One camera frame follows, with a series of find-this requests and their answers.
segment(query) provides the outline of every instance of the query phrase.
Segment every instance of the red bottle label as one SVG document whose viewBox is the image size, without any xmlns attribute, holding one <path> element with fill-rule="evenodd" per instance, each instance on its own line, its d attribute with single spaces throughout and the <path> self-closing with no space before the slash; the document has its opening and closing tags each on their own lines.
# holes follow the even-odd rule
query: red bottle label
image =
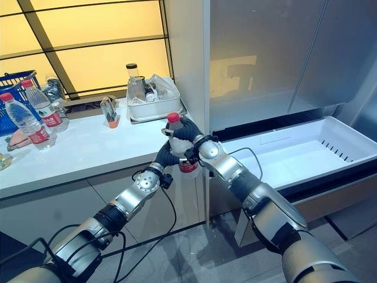
<svg viewBox="0 0 377 283">
<path fill-rule="evenodd" d="M 183 173 L 190 173 L 198 167 L 198 163 L 191 164 L 190 162 L 184 162 L 178 165 L 179 170 Z"/>
<path fill-rule="evenodd" d="M 36 131 L 34 134 L 29 136 L 29 139 L 33 144 L 43 143 L 49 139 L 49 135 L 45 130 L 45 127 L 41 127 L 39 131 Z"/>
<path fill-rule="evenodd" d="M 44 108 L 37 109 L 37 112 L 47 127 L 54 127 L 62 122 L 59 114 L 55 111 L 54 106 L 51 104 Z"/>
</svg>

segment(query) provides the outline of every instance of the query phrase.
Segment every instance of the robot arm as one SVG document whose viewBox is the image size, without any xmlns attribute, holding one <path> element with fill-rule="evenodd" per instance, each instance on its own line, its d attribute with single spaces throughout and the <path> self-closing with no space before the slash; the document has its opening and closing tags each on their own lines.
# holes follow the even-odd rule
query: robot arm
<svg viewBox="0 0 377 283">
<path fill-rule="evenodd" d="M 173 178 L 163 174 L 164 168 L 180 161 L 183 160 L 170 153 L 167 142 L 155 161 L 137 176 L 130 187 L 52 249 L 58 262 L 46 258 L 43 266 L 31 268 L 10 282 L 86 282 L 101 263 L 101 251 L 113 241 L 117 232 L 144 206 L 146 200 L 154 196 L 159 187 L 167 189 L 170 186 Z"/>
<path fill-rule="evenodd" d="M 302 215 L 280 193 L 227 154 L 214 137 L 204 136 L 185 117 L 181 121 L 184 128 L 162 129 L 162 132 L 193 142 L 194 147 L 185 152 L 189 162 L 200 160 L 228 183 L 228 189 L 241 201 L 261 243 L 282 255 L 288 283 L 359 282 L 330 249 L 310 234 Z"/>
</svg>

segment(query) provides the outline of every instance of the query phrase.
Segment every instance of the white countertop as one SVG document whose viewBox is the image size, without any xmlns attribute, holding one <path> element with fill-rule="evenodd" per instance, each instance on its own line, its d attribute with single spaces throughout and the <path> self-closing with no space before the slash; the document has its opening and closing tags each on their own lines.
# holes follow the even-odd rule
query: white countertop
<svg viewBox="0 0 377 283">
<path fill-rule="evenodd" d="M 161 133 L 167 120 L 131 124 L 125 99 L 118 101 L 115 129 L 103 115 L 74 119 L 50 149 L 30 144 L 9 152 L 14 159 L 0 171 L 0 198 L 152 161 L 167 140 Z M 7 153 L 5 138 L 0 137 L 2 153 Z"/>
</svg>

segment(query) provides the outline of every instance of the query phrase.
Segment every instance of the floor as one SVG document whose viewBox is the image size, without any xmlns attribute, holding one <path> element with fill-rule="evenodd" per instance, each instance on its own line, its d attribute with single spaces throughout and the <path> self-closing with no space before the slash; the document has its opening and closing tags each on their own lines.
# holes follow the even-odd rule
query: floor
<svg viewBox="0 0 377 283">
<path fill-rule="evenodd" d="M 261 244 L 239 248 L 233 234 L 237 212 L 213 219 L 211 227 L 196 226 L 163 239 L 123 282 L 284 283 L 280 256 Z M 344 241 L 323 219 L 311 223 L 315 237 L 327 245 L 362 282 L 377 282 L 377 226 Z M 153 243 L 127 251 L 121 274 Z M 105 258 L 89 280 L 112 282 L 119 255 Z"/>
</svg>

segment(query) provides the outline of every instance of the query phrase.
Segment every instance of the white tray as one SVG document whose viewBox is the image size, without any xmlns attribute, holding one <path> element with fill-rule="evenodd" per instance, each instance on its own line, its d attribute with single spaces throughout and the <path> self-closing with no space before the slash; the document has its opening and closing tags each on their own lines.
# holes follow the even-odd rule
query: white tray
<svg viewBox="0 0 377 283">
<path fill-rule="evenodd" d="M 227 152 L 250 147 L 273 188 L 304 182 L 377 158 L 377 143 L 333 117 L 223 143 Z M 248 150 L 234 154 L 259 176 Z"/>
<path fill-rule="evenodd" d="M 148 102 L 143 104 L 131 104 L 128 96 L 126 103 L 130 112 L 130 117 L 134 121 L 148 121 L 158 118 L 166 117 L 171 112 L 180 113 L 183 109 L 180 101 L 180 93 L 170 77 L 163 77 L 174 89 L 177 96 L 166 100 L 158 100 L 155 102 Z"/>
</svg>

